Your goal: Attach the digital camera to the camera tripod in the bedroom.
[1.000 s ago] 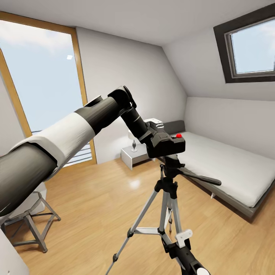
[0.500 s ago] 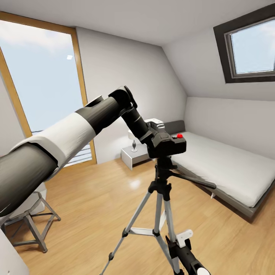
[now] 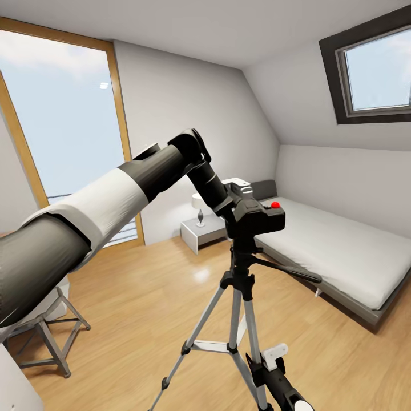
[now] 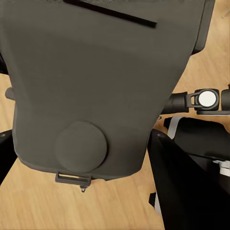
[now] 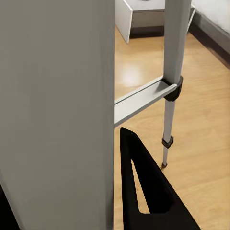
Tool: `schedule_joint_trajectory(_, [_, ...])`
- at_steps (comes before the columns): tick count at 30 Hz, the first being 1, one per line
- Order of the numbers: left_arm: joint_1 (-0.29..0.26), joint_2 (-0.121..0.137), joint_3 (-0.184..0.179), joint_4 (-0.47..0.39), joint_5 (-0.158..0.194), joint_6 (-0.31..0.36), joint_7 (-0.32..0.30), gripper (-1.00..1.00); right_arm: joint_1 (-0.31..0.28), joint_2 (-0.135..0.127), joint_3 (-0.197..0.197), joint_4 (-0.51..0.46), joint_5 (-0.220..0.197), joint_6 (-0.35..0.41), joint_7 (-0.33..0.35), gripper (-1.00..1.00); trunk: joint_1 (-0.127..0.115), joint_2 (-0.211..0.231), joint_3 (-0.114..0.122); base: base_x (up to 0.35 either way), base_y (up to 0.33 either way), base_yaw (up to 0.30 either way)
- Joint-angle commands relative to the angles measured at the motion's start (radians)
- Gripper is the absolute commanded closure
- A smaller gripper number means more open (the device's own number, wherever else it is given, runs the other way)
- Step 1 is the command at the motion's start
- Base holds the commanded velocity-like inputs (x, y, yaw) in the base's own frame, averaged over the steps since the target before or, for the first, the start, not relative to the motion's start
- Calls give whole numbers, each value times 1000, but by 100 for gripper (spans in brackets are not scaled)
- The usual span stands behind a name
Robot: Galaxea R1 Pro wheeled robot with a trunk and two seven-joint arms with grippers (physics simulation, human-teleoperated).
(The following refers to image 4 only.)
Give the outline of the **digital camera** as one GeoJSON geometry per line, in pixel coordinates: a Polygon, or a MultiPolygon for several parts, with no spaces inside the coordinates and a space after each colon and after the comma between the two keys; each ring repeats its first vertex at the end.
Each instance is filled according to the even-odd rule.
{"type": "Polygon", "coordinates": [[[151,130],[206,46],[215,1],[0,0],[20,161],[86,188],[141,170],[151,130]]]}

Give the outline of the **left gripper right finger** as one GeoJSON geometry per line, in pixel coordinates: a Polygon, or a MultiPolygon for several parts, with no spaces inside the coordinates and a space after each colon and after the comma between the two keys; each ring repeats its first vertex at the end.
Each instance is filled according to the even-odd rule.
{"type": "Polygon", "coordinates": [[[147,149],[165,230],[230,230],[228,192],[164,132],[147,149]]]}

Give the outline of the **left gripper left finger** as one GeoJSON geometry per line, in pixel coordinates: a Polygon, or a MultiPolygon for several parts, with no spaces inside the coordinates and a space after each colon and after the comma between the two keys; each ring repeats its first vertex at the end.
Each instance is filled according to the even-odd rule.
{"type": "Polygon", "coordinates": [[[4,181],[17,157],[14,151],[12,130],[0,133],[0,184],[4,181]]]}

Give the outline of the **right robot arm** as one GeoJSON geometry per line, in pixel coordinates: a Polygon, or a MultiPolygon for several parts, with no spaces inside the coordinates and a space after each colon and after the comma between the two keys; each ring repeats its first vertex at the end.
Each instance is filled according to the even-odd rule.
{"type": "Polygon", "coordinates": [[[197,115],[229,115],[230,116],[230,84],[229,89],[221,92],[221,111],[219,109],[218,89],[198,89],[193,94],[172,93],[160,115],[189,112],[194,107],[197,115]],[[195,97],[192,104],[191,97],[195,97]]]}

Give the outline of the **camera tripod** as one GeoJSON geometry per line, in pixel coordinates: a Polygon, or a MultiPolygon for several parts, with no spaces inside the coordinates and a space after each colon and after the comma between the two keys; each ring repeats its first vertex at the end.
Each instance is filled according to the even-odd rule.
{"type": "MultiPolygon", "coordinates": [[[[13,95],[13,92],[12,92],[12,88],[8,88],[5,92],[5,96],[6,98],[8,99],[12,99],[15,101],[15,97],[13,95]]],[[[81,179],[88,179],[87,177],[78,177],[78,178],[81,178],[81,179]]],[[[80,186],[82,188],[82,192],[84,193],[85,192],[85,188],[86,186],[80,186]]]]}

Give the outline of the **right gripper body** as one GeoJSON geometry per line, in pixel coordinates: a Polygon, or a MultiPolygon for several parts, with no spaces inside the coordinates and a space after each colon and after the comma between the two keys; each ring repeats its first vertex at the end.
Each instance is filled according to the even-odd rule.
{"type": "Polygon", "coordinates": [[[169,100],[167,101],[160,115],[166,115],[166,114],[175,114],[174,105],[173,105],[173,93],[171,94],[169,100]]]}

